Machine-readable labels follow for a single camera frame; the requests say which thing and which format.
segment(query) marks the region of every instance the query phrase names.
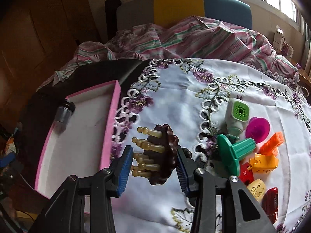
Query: brown toy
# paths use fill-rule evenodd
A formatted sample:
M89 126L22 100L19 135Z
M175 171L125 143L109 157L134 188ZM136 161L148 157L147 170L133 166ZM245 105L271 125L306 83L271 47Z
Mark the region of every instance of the brown toy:
M133 155L138 166L132 166L132 175L148 178L151 185L164 184L178 165L178 137L168 124L158 124L153 130L138 127L137 131L149 137L147 140L132 138L132 142L144 149L144 153ZM189 150L183 148L183 151L186 157L192 157Z

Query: pink striped fabric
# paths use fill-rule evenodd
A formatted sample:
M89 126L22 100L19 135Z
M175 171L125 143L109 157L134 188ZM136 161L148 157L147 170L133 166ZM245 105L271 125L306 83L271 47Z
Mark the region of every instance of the pink striped fabric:
M60 71L45 81L67 79L79 66L115 59L221 59L249 65L289 86L298 70L276 51L264 35L211 18L189 17L170 29L144 24L117 32L108 43L84 42Z

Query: green plastic cap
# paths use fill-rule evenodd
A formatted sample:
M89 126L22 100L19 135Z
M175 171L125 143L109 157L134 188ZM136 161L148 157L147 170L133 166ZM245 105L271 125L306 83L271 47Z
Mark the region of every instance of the green plastic cap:
M232 108L232 116L235 119L246 122L249 117L249 107L245 103L241 103L238 101L234 102Z

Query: pink box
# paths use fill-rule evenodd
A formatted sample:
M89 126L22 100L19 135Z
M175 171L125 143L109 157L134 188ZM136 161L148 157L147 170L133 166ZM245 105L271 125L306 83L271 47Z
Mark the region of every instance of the pink box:
M51 198L69 175L94 175L110 165L114 117L121 88L117 80L67 96L76 105L66 130L53 123L38 164L35 190ZM85 211L89 212L89 197Z

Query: dark red plastic piece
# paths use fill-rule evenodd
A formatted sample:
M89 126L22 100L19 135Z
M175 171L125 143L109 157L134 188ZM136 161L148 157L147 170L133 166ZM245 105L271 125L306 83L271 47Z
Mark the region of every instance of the dark red plastic piece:
M254 175L252 173L252 170L247 170L247 167L249 167L249 163L246 162L245 164L240 163L240 180L245 184L249 185L254 181Z
M271 188L265 193L261 206L270 219L271 223L275 223L277 219L277 212L279 210L277 187Z

